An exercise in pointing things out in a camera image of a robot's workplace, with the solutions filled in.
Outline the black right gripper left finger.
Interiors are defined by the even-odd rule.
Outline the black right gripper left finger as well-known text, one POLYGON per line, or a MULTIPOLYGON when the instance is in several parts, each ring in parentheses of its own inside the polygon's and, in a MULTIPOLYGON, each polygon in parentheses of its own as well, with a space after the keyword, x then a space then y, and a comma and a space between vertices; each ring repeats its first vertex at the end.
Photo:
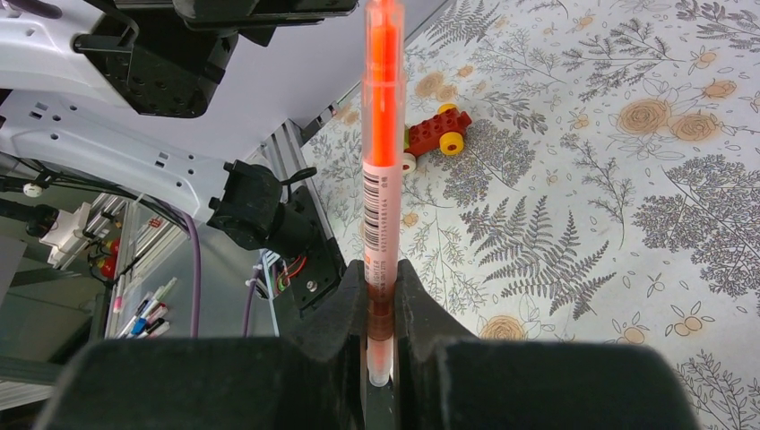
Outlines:
POLYGON ((38 429, 362 429, 364 265, 278 337, 104 340, 60 374, 38 429))

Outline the red gel pen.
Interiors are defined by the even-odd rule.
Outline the red gel pen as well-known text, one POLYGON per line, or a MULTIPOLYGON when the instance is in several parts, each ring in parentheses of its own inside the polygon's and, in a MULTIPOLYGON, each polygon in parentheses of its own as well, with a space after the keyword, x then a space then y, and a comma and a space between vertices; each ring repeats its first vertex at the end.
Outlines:
POLYGON ((393 367, 393 303, 399 261, 404 5, 400 1, 370 1, 365 16, 361 137, 367 374, 374 386, 383 387, 390 381, 393 367))

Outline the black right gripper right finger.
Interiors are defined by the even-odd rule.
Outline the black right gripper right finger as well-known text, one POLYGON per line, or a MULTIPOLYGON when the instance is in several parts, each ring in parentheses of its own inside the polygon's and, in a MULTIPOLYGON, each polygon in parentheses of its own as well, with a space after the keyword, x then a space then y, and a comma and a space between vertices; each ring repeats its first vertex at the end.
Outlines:
POLYGON ((398 265, 400 429, 695 429, 675 372, 655 350, 603 343, 483 340, 398 265))

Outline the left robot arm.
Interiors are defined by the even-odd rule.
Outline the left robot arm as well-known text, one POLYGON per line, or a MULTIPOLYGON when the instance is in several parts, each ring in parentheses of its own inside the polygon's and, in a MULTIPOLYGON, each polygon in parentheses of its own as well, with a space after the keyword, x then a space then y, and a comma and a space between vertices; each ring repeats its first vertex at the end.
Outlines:
POLYGON ((202 116, 239 38, 346 16, 353 1, 4 1, 1 85, 202 116))

